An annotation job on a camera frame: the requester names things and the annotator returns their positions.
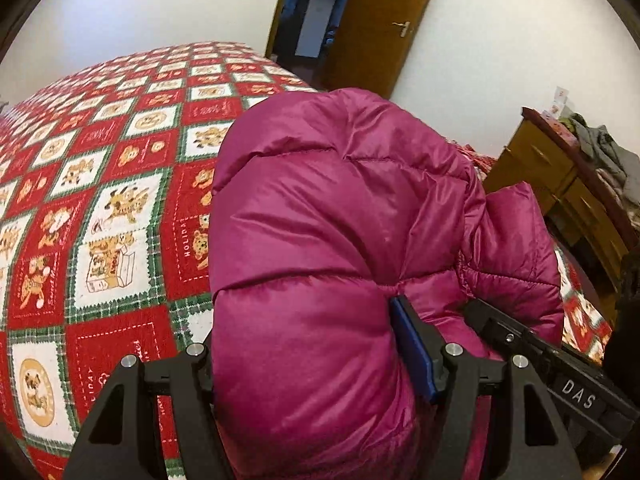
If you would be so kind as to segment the brown wooden door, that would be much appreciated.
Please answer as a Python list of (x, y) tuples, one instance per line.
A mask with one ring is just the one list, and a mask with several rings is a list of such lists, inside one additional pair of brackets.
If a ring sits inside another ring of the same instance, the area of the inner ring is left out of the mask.
[[(430, 0), (347, 0), (320, 73), (323, 89), (359, 88), (388, 99)], [(393, 22), (410, 21), (405, 38)]]

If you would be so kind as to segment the dark wooden door frame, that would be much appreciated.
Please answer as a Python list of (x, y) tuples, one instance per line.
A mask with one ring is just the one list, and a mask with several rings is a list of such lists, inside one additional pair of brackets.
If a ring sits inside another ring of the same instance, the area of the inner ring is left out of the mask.
[(265, 57), (272, 58), (274, 54), (280, 55), (288, 50), (288, 44), (292, 41), (293, 29), (290, 14), (285, 13), (285, 5), (288, 0), (278, 0), (270, 26)]

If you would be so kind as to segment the red patterned bedspread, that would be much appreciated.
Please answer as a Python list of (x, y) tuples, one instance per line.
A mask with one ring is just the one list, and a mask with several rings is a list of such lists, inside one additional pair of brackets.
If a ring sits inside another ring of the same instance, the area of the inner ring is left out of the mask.
[[(212, 340), (209, 222), (233, 123), (317, 93), (244, 44), (137, 53), (55, 81), (1, 119), (1, 416), (62, 476), (117, 362)], [(611, 327), (553, 244), (561, 341), (600, 359)]]

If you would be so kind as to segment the brown wooden dresser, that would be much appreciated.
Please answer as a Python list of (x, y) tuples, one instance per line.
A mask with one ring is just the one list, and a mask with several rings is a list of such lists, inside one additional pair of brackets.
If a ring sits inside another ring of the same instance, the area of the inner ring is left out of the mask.
[(589, 278), (597, 295), (594, 304), (614, 321), (623, 256), (637, 247), (638, 233), (575, 137), (529, 107), (522, 109), (522, 121), (484, 189), (496, 192), (518, 182), (532, 187), (548, 229)]

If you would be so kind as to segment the magenta puffer jacket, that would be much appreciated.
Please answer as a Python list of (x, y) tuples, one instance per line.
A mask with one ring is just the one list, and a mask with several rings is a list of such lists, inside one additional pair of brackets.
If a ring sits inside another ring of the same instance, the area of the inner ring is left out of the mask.
[(357, 89), (280, 93), (231, 126), (209, 222), (216, 419), (241, 479), (410, 479), (436, 432), (394, 338), (404, 295), (446, 341), (478, 298), (552, 344), (561, 279), (526, 183), (484, 191), (418, 118)]

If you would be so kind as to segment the grey clothes pile on dresser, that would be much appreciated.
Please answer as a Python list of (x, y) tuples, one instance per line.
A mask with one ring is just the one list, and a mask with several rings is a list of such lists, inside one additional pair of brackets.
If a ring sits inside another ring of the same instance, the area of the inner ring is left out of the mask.
[(639, 224), (639, 156), (620, 146), (605, 125), (588, 126), (581, 114), (562, 117), (560, 122), (576, 136), (582, 154), (596, 167), (629, 220)]

